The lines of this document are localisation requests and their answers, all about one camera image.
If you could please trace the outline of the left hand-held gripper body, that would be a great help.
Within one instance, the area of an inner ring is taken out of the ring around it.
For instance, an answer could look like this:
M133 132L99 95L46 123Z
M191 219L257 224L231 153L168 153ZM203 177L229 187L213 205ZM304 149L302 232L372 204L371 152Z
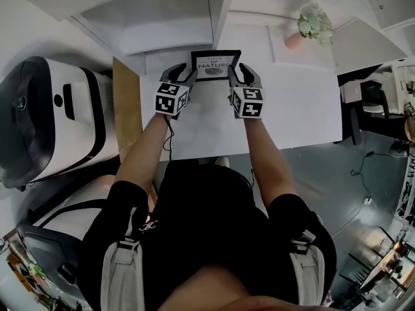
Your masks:
M176 83L159 81L155 94L155 112L177 120L189 101L191 90L192 88L183 86L179 81Z

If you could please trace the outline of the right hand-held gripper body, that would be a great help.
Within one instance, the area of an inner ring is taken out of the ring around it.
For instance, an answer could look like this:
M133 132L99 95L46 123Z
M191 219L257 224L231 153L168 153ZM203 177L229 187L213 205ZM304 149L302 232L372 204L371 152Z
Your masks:
M231 106L238 119L260 119L264 106L263 88L232 87Z

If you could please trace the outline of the black framed nature picture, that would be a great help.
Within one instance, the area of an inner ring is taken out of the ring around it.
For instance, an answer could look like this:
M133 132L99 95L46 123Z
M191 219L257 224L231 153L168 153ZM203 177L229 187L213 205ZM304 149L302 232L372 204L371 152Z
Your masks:
M235 67L241 50L193 51L192 70L198 71L197 82L227 80L228 67Z

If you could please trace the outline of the person's right forearm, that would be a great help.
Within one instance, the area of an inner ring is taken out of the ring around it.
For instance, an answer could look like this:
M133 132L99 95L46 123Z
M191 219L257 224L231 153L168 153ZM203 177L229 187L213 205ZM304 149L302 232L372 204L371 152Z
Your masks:
M250 160L266 209L279 196L296 194L289 167L261 119L245 119Z

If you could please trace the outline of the person's left forearm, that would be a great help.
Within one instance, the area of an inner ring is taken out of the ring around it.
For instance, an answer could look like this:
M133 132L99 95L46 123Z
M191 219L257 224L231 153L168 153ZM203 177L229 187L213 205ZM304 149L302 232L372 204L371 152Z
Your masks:
M156 113L121 162L115 182L126 181L141 187L148 195L160 161L168 125Z

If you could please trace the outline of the white table top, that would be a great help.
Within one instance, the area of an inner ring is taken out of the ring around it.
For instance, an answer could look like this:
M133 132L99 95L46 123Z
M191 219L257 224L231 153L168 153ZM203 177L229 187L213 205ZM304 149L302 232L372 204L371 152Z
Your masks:
M265 89L261 118L278 148L341 139L340 92L333 71L275 63L267 46L221 43L219 48L241 50L240 61L260 75ZM229 94L227 81L196 83L188 105L171 123L174 137L161 161L247 153L243 120L235 119Z

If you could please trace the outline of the brown wooden board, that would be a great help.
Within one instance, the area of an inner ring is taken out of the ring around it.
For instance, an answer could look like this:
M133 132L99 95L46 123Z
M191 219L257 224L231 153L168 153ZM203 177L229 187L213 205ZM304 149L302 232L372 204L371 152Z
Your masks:
M113 57L113 104L115 131L120 161L143 131L140 101L140 79L135 72Z

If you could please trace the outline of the white flat riser board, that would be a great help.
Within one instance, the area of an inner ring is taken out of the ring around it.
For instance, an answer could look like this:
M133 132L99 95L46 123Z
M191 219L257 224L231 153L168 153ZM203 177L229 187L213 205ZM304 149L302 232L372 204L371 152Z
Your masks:
M274 61L315 69L335 68L331 47L300 36L295 29L268 26Z

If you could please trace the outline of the white shelf cabinet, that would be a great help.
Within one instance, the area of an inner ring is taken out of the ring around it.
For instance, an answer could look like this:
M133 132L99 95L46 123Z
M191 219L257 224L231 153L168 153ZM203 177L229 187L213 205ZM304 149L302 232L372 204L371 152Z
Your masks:
M332 22L335 73L415 58L415 0L26 0L68 20L140 73L155 73L201 47L244 45L249 30L297 28L317 3Z

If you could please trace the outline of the pink vase with white flowers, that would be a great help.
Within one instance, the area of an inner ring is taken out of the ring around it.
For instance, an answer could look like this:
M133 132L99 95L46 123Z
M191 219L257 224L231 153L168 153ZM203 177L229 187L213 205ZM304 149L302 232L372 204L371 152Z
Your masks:
M332 22L317 3L304 6L296 22L298 31L285 39L288 49L297 49L304 40L315 40L320 46L330 44L333 35Z

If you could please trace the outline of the pink box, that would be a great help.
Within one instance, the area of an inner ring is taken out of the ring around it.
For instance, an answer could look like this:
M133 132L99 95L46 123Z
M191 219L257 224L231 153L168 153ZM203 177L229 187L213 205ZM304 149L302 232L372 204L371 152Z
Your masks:
M361 83L359 81L351 81L340 86L341 99L343 104L349 104L362 100Z

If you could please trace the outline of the white and black robot machine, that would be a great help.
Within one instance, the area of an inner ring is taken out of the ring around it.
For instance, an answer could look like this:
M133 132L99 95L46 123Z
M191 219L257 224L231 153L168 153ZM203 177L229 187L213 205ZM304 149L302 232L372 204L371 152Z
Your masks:
M112 79L33 56L0 83L0 183L8 189L117 156Z
M82 240L104 205L103 199L62 207L35 224L22 222L23 245L45 276L62 292L85 301L78 287L78 258Z

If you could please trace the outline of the black office chair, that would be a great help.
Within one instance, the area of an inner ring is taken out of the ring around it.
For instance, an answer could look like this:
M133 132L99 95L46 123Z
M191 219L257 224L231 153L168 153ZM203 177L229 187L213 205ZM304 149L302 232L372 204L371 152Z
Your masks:
M354 80L361 83L361 101L343 104L340 93L342 139L345 141L351 138L354 145L361 144L361 131L366 119L373 115L383 120L389 118L389 108L382 83L369 79L378 68L380 65L374 65L337 76L339 87Z

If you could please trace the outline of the person's black t-shirt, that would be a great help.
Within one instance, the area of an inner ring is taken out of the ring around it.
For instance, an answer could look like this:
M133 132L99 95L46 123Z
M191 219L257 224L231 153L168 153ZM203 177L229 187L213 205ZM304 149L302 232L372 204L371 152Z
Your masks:
M157 311L173 290L201 267L223 266L251 295L298 303L291 241L315 236L324 256L324 290L337 267L329 233L297 195L275 198L266 211L255 205L247 180L217 165L179 169L170 164L153 210L146 192L117 181L86 233L78 261L78 287L93 311L101 311L104 254L128 227L143 249L145 310Z

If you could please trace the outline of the white vanity table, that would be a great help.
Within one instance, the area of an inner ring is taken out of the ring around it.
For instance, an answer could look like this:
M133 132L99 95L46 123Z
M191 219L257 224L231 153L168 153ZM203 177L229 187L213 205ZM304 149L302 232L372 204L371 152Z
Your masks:
M404 114L406 106L415 108L415 62L391 65L396 90L396 112Z

